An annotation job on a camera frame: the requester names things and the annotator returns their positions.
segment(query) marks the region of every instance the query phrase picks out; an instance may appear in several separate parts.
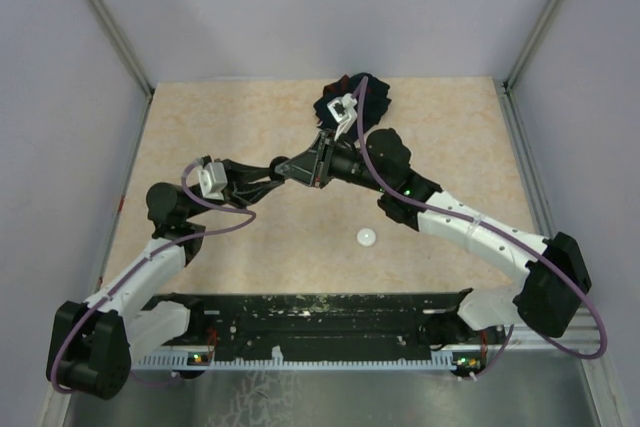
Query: black base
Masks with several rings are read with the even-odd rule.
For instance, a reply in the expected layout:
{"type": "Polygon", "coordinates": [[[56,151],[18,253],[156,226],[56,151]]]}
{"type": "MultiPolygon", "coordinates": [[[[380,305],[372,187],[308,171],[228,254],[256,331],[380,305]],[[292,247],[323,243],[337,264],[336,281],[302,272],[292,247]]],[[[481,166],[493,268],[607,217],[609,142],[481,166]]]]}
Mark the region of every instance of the black base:
{"type": "MultiPolygon", "coordinates": [[[[202,295],[199,327],[168,345],[207,345],[216,332],[216,360],[429,360],[430,346],[480,343],[456,311],[457,294],[202,295]]],[[[156,296],[152,308],[170,296],[156,296]]],[[[501,334],[490,332],[495,342],[501,334]]]]}

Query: white connector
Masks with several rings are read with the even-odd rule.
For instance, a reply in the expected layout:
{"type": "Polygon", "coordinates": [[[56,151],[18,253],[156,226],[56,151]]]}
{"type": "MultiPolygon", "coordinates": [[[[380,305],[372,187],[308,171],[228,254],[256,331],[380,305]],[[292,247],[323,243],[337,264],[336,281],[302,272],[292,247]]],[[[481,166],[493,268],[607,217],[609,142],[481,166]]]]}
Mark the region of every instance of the white connector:
{"type": "Polygon", "coordinates": [[[358,117],[355,106],[358,101],[351,94],[345,94],[337,97],[327,104],[329,112],[338,124],[336,129],[336,140],[346,131],[348,131],[358,117]]]}
{"type": "Polygon", "coordinates": [[[227,186],[227,174],[222,162],[209,162],[198,168],[200,191],[205,199],[224,200],[222,189],[227,186]]]}

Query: white arm segment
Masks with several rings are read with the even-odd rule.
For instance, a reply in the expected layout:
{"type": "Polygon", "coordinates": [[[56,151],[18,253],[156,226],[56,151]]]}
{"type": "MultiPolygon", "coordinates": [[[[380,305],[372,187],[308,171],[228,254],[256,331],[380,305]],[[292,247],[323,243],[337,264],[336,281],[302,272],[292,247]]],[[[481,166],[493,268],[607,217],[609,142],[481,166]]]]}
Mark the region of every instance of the white arm segment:
{"type": "Polygon", "coordinates": [[[159,302],[152,310],[140,312],[126,327],[131,365],[165,342],[187,331],[191,312],[176,302],[159,302]]]}
{"type": "Polygon", "coordinates": [[[475,222],[469,223],[446,214],[427,210],[418,214],[420,232],[450,240],[469,253],[497,267],[513,281],[513,284],[507,286],[472,291],[460,304],[458,310],[460,318],[473,330],[521,321],[513,299],[522,291],[529,276],[527,263],[535,259],[497,234],[481,227],[479,222],[487,222],[504,230],[539,254],[542,254],[547,248],[543,242],[545,238],[541,235],[522,232],[487,217],[477,210],[467,207],[446,191],[433,194],[427,203],[441,209],[469,215],[475,219],[475,222]]]}
{"type": "MultiPolygon", "coordinates": [[[[150,240],[142,253],[118,277],[86,299],[88,307],[105,297],[142,258],[149,258],[151,252],[169,242],[167,239],[150,240]]],[[[100,312],[115,310],[122,317],[132,363],[187,330],[190,312],[178,303],[160,302],[154,309],[140,312],[158,289],[180,272],[185,264],[184,248],[177,245],[168,247],[145,262],[120,290],[98,309],[100,312]]]]}

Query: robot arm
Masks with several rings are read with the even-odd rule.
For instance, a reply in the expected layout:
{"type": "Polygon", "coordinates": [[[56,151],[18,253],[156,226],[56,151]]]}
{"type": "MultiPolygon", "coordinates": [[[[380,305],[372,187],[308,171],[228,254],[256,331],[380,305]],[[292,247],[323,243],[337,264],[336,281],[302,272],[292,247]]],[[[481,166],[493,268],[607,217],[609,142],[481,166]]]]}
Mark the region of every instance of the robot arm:
{"type": "MultiPolygon", "coordinates": [[[[333,107],[335,115],[353,122],[352,104],[336,103],[333,107]]],[[[591,282],[573,238],[563,233],[549,239],[520,232],[456,200],[440,185],[410,168],[411,152],[393,129],[372,132],[366,144],[376,170],[394,190],[431,206],[465,214],[475,219],[474,222],[408,205],[382,192],[367,169],[360,149],[344,136],[336,139],[336,134],[329,130],[321,130],[311,147],[301,154],[291,159],[277,157],[265,168],[205,157],[198,171],[199,184],[191,190],[209,202],[237,208],[260,201],[287,179],[315,188],[339,179],[381,192],[378,206],[387,217],[417,232],[458,244],[496,266],[513,282],[495,289],[460,292],[455,322],[451,323],[449,316],[443,317],[443,322],[449,322],[447,325],[451,328],[464,324],[465,330],[478,331],[523,320],[538,333],[562,336],[580,305],[577,296],[535,258],[483,228],[480,222],[510,232],[534,252],[558,265],[586,293],[591,282]]],[[[202,238],[171,245],[155,255],[152,252],[178,238],[203,232],[203,226],[189,219],[208,209],[189,199],[180,186],[168,183],[152,186],[146,200],[148,218],[154,223],[155,231],[138,259],[100,292],[80,304],[66,302],[56,313],[47,365],[49,379],[60,346],[80,318],[105,295],[108,301],[82,326],[64,353],[57,370],[61,384],[109,399],[126,382],[132,363],[168,340],[186,338],[190,333],[195,337],[201,334],[204,309],[197,298],[174,295],[163,298],[152,310],[141,309],[168,279],[188,265],[200,250],[202,238]],[[136,269],[143,258],[148,261],[136,269]],[[108,295],[125,277],[122,287],[108,295]]]]}
{"type": "MultiPolygon", "coordinates": [[[[191,190],[212,202],[244,207],[283,183],[260,181],[269,176],[268,168],[232,161],[212,163],[209,158],[205,162],[206,166],[216,166],[216,177],[210,177],[207,169],[199,169],[200,183],[191,190]]],[[[189,219],[208,209],[191,201],[180,186],[164,182],[149,189],[146,201],[155,231],[141,254],[109,285],[82,303],[65,302],[56,312],[47,362],[49,380],[65,339],[105,298],[107,301],[80,327],[64,352],[56,372],[58,383],[110,399],[125,384],[132,364],[171,339],[189,335],[197,338],[202,332],[204,307],[197,298],[171,295],[151,310],[141,309],[199,252],[202,238],[180,245],[173,241],[204,232],[204,226],[189,219]]]]}
{"type": "MultiPolygon", "coordinates": [[[[577,242],[559,232],[554,238],[522,232],[470,208],[440,185],[410,168],[411,152],[393,129],[372,132],[366,148],[378,173],[397,192],[430,206],[465,214],[469,223],[444,213],[425,210],[383,193],[378,206],[387,217],[418,232],[447,239],[497,267],[512,284],[494,289],[472,290],[461,301],[458,316],[472,329],[524,321],[536,332],[561,337],[575,315],[580,300],[548,268],[530,254],[483,228],[486,222],[508,232],[532,251],[556,264],[587,293],[591,280],[577,242]]],[[[332,132],[321,131],[305,152],[278,164],[275,172],[309,187],[323,188],[333,179],[380,191],[367,169],[360,150],[332,132]]]]}

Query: white plastic bracket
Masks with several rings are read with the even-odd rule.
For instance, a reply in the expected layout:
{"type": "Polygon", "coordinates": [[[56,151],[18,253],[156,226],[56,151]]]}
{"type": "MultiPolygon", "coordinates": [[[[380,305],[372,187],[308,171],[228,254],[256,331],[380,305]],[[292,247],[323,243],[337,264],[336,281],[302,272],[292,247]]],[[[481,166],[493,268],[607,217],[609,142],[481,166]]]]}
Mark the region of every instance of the white plastic bracket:
{"type": "Polygon", "coordinates": [[[327,104],[327,108],[334,120],[338,124],[336,129],[335,139],[338,138],[346,131],[348,131],[358,118],[355,106],[358,101],[351,94],[345,94],[342,97],[337,97],[327,104]]]}
{"type": "Polygon", "coordinates": [[[521,291],[514,284],[473,290],[460,303],[458,317],[473,330],[520,323],[522,319],[513,299],[521,291]]]}
{"type": "Polygon", "coordinates": [[[126,328],[131,364],[184,334],[190,314],[189,309],[176,302],[160,302],[152,310],[139,312],[126,328]]]}
{"type": "Polygon", "coordinates": [[[205,199],[224,200],[222,189],[227,186],[227,174],[222,162],[209,162],[204,167],[198,167],[198,182],[200,191],[205,199]]]}

